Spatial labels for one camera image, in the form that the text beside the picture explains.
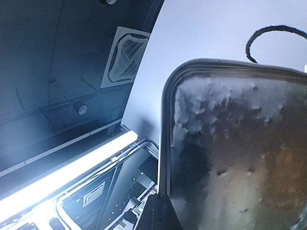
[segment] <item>white wall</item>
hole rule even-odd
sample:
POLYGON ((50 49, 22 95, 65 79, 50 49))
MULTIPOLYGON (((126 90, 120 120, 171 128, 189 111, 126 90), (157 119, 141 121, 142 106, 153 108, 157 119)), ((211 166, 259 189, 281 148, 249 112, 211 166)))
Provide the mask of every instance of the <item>white wall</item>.
MULTIPOLYGON (((161 97, 169 75, 194 58, 248 62, 245 44, 258 29, 285 24, 307 32, 306 0, 165 0, 133 85, 122 123, 159 142, 161 97)), ((303 70, 307 40, 269 32, 252 44, 260 63, 303 70)))

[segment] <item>stainless steel container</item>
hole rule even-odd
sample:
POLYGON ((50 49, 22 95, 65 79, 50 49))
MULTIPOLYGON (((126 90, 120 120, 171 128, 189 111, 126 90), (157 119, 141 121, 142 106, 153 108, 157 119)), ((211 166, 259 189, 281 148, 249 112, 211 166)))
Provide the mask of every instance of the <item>stainless steel container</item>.
POLYGON ((198 59, 163 94, 159 193, 186 230, 307 225, 307 75, 198 59))

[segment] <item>glowing light strip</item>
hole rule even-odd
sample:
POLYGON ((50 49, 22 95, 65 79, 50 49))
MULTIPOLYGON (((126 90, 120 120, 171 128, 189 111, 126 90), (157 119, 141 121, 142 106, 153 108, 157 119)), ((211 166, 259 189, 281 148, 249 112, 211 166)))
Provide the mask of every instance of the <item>glowing light strip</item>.
POLYGON ((138 135, 129 131, 43 179, 0 201, 0 222, 44 199, 71 180, 135 142, 138 135))

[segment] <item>black cord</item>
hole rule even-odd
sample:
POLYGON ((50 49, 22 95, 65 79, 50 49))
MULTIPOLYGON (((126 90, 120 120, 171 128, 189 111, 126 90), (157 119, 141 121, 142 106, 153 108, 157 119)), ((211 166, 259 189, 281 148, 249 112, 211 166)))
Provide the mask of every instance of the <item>black cord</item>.
POLYGON ((296 35, 299 35, 305 39, 307 39, 307 34, 304 31, 298 30, 296 28, 286 26, 286 25, 272 25, 272 26, 267 26, 262 29, 257 30, 248 40, 246 43, 245 47, 245 53, 247 58, 254 63, 257 63, 257 61, 250 55, 250 46, 251 44, 255 41, 257 37, 259 37, 261 34, 264 34, 266 32, 271 32, 271 31, 285 31, 285 32, 290 32, 294 33, 296 35))

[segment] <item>ceiling air conditioner vent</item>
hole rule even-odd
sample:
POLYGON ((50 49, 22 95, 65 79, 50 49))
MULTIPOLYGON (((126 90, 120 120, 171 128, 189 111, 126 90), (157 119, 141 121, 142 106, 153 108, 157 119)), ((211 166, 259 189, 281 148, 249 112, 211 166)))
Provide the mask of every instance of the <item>ceiling air conditioner vent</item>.
POLYGON ((150 33, 118 27, 100 88, 133 82, 150 33))

